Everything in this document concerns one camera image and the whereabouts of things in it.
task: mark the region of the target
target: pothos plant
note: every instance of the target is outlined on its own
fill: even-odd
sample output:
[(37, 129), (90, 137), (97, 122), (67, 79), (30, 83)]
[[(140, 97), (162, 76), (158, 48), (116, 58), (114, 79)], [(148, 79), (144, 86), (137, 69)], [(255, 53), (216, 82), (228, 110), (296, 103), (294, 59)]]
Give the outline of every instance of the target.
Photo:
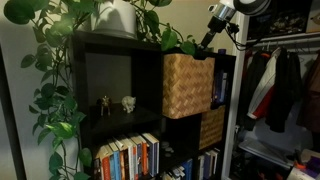
[[(5, 17), (18, 25), (32, 22), (36, 41), (39, 43), (34, 54), (27, 54), (21, 68), (34, 65), (43, 72), (41, 87), (34, 91), (34, 102), (29, 111), (37, 115), (33, 134), (38, 130), (38, 144), (49, 134), (53, 135), (52, 155), (49, 159), (50, 180), (88, 179), (89, 175), (78, 171), (78, 166), (91, 166), (90, 149), (80, 146), (78, 132), (80, 122), (86, 115), (78, 110), (71, 85), (70, 40), (92, 13), (98, 3), (107, 0), (9, 0), (4, 6)], [(195, 42), (183, 40), (182, 35), (169, 24), (159, 21), (155, 7), (167, 6), (171, 0), (130, 0), (136, 8), (137, 36), (141, 41), (161, 44), (162, 50), (179, 47), (187, 54), (195, 52)], [(159, 26), (165, 26), (161, 33)], [(78, 153), (75, 167), (67, 163), (66, 140), (75, 138)]]

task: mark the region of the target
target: woven storage bin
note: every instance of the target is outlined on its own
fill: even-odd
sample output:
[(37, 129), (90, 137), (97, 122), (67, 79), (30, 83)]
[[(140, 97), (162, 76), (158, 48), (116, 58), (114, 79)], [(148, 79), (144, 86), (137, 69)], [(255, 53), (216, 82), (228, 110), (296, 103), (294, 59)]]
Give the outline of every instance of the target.
[(221, 141), (225, 106), (202, 113), (199, 149)]
[(164, 56), (162, 114), (179, 119), (210, 110), (214, 58), (186, 54)]

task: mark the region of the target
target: metal pole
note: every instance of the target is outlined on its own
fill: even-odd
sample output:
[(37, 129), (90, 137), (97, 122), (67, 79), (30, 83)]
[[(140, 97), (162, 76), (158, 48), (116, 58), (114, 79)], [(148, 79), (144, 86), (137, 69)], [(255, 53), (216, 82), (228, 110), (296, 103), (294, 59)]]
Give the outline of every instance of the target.
[(4, 120), (7, 127), (7, 132), (10, 141), (11, 153), (16, 170), (17, 179), (26, 180), (26, 172), (23, 163), (23, 157), (20, 147), (20, 141), (18, 136), (18, 130), (16, 120), (13, 112), (13, 106), (9, 91), (9, 84), (6, 75), (6, 69), (4, 66), (4, 60), (2, 56), (0, 46), (0, 100), (3, 109)]

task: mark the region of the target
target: small elephant figurine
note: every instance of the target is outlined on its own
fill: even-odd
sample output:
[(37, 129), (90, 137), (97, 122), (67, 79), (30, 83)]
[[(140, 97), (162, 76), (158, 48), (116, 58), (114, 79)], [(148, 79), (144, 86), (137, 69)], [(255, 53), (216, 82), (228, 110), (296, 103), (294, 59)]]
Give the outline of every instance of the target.
[(123, 110), (127, 113), (131, 113), (135, 108), (136, 98), (131, 96), (125, 96), (122, 98)]
[(101, 106), (101, 116), (103, 116), (104, 108), (108, 109), (108, 116), (110, 116), (110, 106), (111, 106), (111, 99), (107, 96), (98, 99), (97, 104)]

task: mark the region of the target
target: white pot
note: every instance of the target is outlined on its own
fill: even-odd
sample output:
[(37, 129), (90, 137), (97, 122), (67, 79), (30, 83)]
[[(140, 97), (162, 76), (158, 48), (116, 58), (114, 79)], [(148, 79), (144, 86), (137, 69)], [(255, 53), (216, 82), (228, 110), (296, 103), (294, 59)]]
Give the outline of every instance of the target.
[(134, 7), (123, 0), (100, 3), (98, 13), (91, 16), (94, 32), (136, 39), (136, 13)]

